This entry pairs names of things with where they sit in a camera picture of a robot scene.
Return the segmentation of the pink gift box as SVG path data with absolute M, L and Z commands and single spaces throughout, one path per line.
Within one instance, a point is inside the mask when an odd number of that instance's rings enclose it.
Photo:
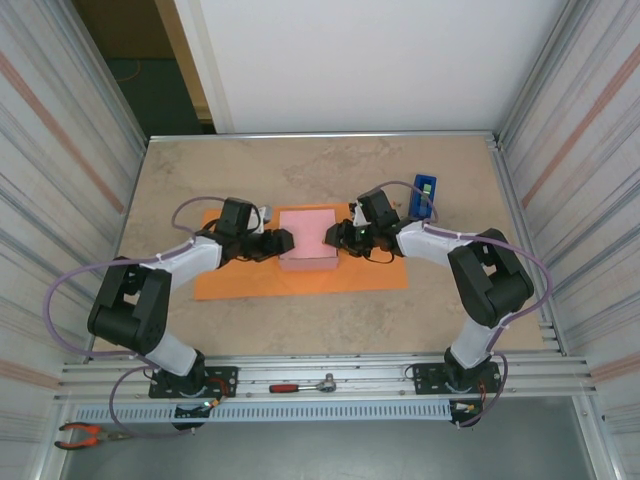
M 335 224 L 333 209 L 282 211 L 279 226 L 292 234 L 294 248 L 279 256 L 281 269 L 290 272 L 336 269 L 337 249 L 324 243 L 327 230 Z

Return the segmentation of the orange wrapping paper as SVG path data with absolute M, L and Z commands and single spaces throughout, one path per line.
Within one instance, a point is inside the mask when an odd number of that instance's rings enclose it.
M 336 222 L 350 217 L 346 203 L 277 207 L 271 228 L 279 227 L 282 211 L 333 209 Z M 402 259 L 379 250 L 366 260 L 337 250 L 339 264 L 334 270 L 290 272 L 279 265 L 279 257 L 262 262 L 234 260 L 214 272 L 195 280 L 194 298 L 218 300 L 245 297 L 329 294 L 359 291 L 397 290 L 408 287 L 408 276 Z

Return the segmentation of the blue tape dispenser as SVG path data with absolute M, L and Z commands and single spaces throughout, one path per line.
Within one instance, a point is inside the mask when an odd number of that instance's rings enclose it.
M 413 185 L 420 193 L 413 191 L 409 203 L 409 216 L 416 219 L 433 219 L 432 203 L 435 200 L 437 178 L 435 176 L 418 174 Z

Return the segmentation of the black connector module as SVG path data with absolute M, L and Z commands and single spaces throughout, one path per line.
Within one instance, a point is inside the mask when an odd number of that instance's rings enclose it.
M 177 431 L 194 431 L 205 424 L 219 404 L 219 399 L 212 399 L 198 405 L 177 405 L 172 426 Z
M 450 422 L 457 429 L 475 426 L 480 421 L 479 416 L 484 410 L 484 406 L 479 400 L 451 400 L 449 405 Z

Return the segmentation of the corrugated translucent side panel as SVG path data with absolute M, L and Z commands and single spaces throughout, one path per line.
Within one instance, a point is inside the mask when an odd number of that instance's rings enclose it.
M 91 342 L 100 276 L 79 270 L 114 256 L 145 152 L 72 1 L 0 0 L 0 480 L 39 471 L 62 366 Z
M 640 0 L 565 1 L 499 143 L 613 471 L 640 480 Z

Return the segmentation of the aluminium table frame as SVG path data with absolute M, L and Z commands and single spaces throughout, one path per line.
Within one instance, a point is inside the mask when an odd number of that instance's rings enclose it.
M 289 207 L 338 204 L 383 185 L 405 206 L 418 173 L 437 178 L 443 227 L 514 233 L 487 133 L 333 137 L 201 135 L 150 141 L 122 255 L 175 248 L 179 225 L 198 227 L 218 198 Z M 408 287 L 198 301 L 194 283 L 170 296 L 169 331 L 211 365 L 239 368 L 238 395 L 269 398 L 276 383 L 309 384 L 331 373 L 332 400 L 411 394 L 409 366 L 439 360 L 463 325 L 452 275 L 406 261 Z

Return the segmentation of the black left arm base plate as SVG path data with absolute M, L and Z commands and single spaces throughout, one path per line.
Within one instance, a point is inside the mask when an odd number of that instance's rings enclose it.
M 160 370 L 152 374 L 148 396 L 152 399 L 221 399 L 236 396 L 239 369 L 233 366 L 204 368 L 201 384 L 194 384 L 187 377 L 178 377 Z

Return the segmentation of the red handled ratchet wrench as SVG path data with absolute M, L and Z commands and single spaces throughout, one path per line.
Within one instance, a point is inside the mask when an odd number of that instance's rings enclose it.
M 303 391 L 318 391 L 322 393 L 332 393 L 336 391 L 336 383 L 331 373 L 327 373 L 325 378 L 317 384 L 273 384 L 269 386 L 269 392 L 271 394 L 289 394 L 298 393 Z

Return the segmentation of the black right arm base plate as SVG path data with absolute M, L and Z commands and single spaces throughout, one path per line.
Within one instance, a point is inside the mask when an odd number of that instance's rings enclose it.
M 421 363 L 411 366 L 415 393 L 479 394 L 483 386 L 488 393 L 496 393 L 502 374 L 495 362 L 484 362 L 472 369 L 463 369 L 448 363 Z

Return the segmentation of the white door frame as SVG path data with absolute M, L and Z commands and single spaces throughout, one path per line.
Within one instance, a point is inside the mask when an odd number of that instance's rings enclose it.
M 204 15 L 203 0 L 174 0 L 218 134 L 235 134 L 229 102 Z

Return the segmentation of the orange handled pliers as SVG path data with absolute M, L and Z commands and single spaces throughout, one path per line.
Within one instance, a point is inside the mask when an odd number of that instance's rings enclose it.
M 54 442 L 54 446 L 63 451 L 76 451 L 95 447 L 104 442 L 127 440 L 131 435 L 108 431 L 99 425 L 93 425 L 83 422 L 66 423 L 58 428 L 59 432 L 78 432 L 81 438 L 78 441 L 60 441 Z

